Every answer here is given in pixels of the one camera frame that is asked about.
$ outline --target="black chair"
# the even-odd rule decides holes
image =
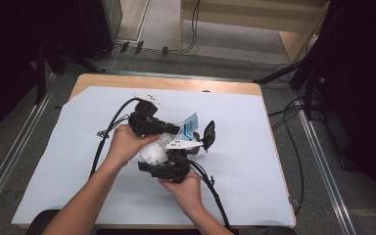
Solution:
[[[263,235],[298,235],[298,233],[288,227],[268,227]]]
[[[60,210],[47,210],[39,213],[32,221],[25,235],[40,235],[44,231],[45,227],[56,216]]]

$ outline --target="metal frame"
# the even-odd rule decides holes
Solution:
[[[296,103],[298,105],[303,104],[300,100],[298,100]],[[319,143],[319,140],[316,136],[312,122],[306,118],[304,111],[299,111],[299,116],[301,118],[307,139],[309,141],[310,148],[312,149],[313,155],[315,156],[315,160],[318,165],[319,172],[322,176],[323,183],[325,184],[329,199],[331,200],[335,215],[337,216],[338,222],[341,226],[341,230],[345,235],[355,235],[355,228],[353,226],[353,221],[351,219],[347,205],[344,201],[343,196],[341,195],[337,183],[335,182],[332,171],[329,168],[328,161],[325,158],[325,154],[323,153],[321,144]]]
[[[163,74],[163,73],[149,73],[149,72],[134,72],[134,71],[119,71],[111,74],[117,75],[134,75],[134,76],[155,76],[155,77],[165,77],[165,78],[180,78],[180,79],[203,79],[203,80],[218,80],[218,81],[232,81],[232,82],[252,82],[248,79],[235,79],[235,78],[221,78],[221,77],[209,77],[209,76],[196,76],[196,75],[180,75],[180,74]],[[8,180],[12,170],[14,169],[18,159],[20,158],[24,146],[28,141],[32,131],[34,130],[36,124],[41,118],[55,87],[57,77],[52,73],[49,77],[49,90],[45,95],[42,102],[32,109],[27,121],[25,122],[22,130],[20,131],[17,139],[12,145],[10,151],[6,155],[3,163],[0,165],[0,193],[5,186],[6,181]],[[285,86],[277,85],[261,85],[262,87],[269,88],[285,88]],[[310,147],[315,156],[316,163],[318,165],[320,174],[322,176],[323,182],[325,184],[327,193],[331,200],[332,207],[337,216],[338,222],[341,226],[343,234],[345,235],[355,235],[355,229],[353,222],[350,216],[350,213],[347,209],[346,203],[340,193],[340,190],[335,182],[331,169],[325,158],[325,154],[321,148],[315,130],[311,121],[307,120],[304,112],[300,111],[300,118],[302,125],[304,127],[307,139],[309,141]]]
[[[41,118],[48,104],[48,101],[51,98],[56,80],[57,80],[57,77],[53,73],[51,73],[51,75],[48,78],[48,83],[49,83],[50,88],[48,89],[47,94],[44,96],[42,101],[38,105],[35,105],[34,108],[32,109],[31,113],[29,114],[28,119],[23,125],[23,128],[18,134],[17,139],[14,141],[4,161],[0,165],[0,193],[2,189],[4,188],[5,183],[7,182],[9,176],[11,175],[11,172],[14,169],[18,159],[20,158],[24,150],[24,147],[26,145],[26,142],[28,141],[32,131],[34,130],[36,124]]]

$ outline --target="wooden table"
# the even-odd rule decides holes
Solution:
[[[193,111],[199,115],[200,128],[205,128],[210,117],[215,120],[216,140],[207,154],[200,151],[197,163],[208,174],[214,175],[215,190],[232,228],[295,225],[288,189],[257,84],[195,77],[178,79],[103,74],[83,74],[78,78],[70,101],[62,109],[47,150],[14,216],[14,224],[29,227],[40,212],[60,209],[86,182],[100,141],[95,133],[111,118],[111,114],[103,110],[115,112],[135,91],[159,93],[158,97],[164,99],[156,116],[165,117],[166,121],[172,121],[177,116],[187,118],[187,114],[191,115]],[[192,102],[179,105],[178,95],[192,97]],[[232,99],[236,99],[235,105],[232,105]],[[250,124],[247,124],[246,119],[250,119]],[[104,148],[100,163],[107,149]],[[96,226],[194,228],[166,189],[147,172],[137,170],[136,159],[120,171]],[[202,192],[206,209],[221,220],[212,194],[205,184],[202,184]]]
[[[127,88],[148,88],[148,89],[170,89],[184,91],[204,91],[217,93],[232,93],[261,96],[260,87],[255,83],[241,83],[229,81],[213,81],[199,79],[172,79],[162,77],[146,76],[115,76],[103,74],[81,75],[70,99],[89,86],[127,87]]]
[[[183,21],[191,21],[197,0],[181,0],[179,50]],[[199,22],[257,27],[280,31],[291,63],[322,27],[325,0],[201,0]]]

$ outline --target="finger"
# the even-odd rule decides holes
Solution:
[[[185,176],[185,178],[196,178],[198,180],[201,180],[200,177],[199,177],[199,175],[196,174],[196,173],[194,173],[194,172],[192,172],[192,171],[189,171],[187,173],[187,175]]]
[[[161,138],[161,135],[147,135],[139,139],[142,146],[153,143]]]
[[[116,131],[122,131],[122,130],[125,131],[125,130],[128,130],[128,129],[130,129],[129,124],[121,124],[116,128]]]
[[[167,190],[169,190],[169,192],[172,193],[172,191],[174,190],[174,186],[172,182],[170,182],[169,180],[167,179],[162,179],[162,178],[158,178],[158,181],[163,185],[164,188],[166,188]]]

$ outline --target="wrist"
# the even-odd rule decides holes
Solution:
[[[126,164],[127,162],[112,161],[110,158],[106,158],[100,166],[100,169],[118,173]]]
[[[109,165],[114,167],[122,168],[128,163],[128,158],[124,156],[122,153],[108,153],[106,156],[105,162],[108,162]]]
[[[196,207],[190,208],[189,210],[184,210],[184,213],[193,221],[197,218],[203,217],[204,214],[208,214],[203,205],[198,205]]]

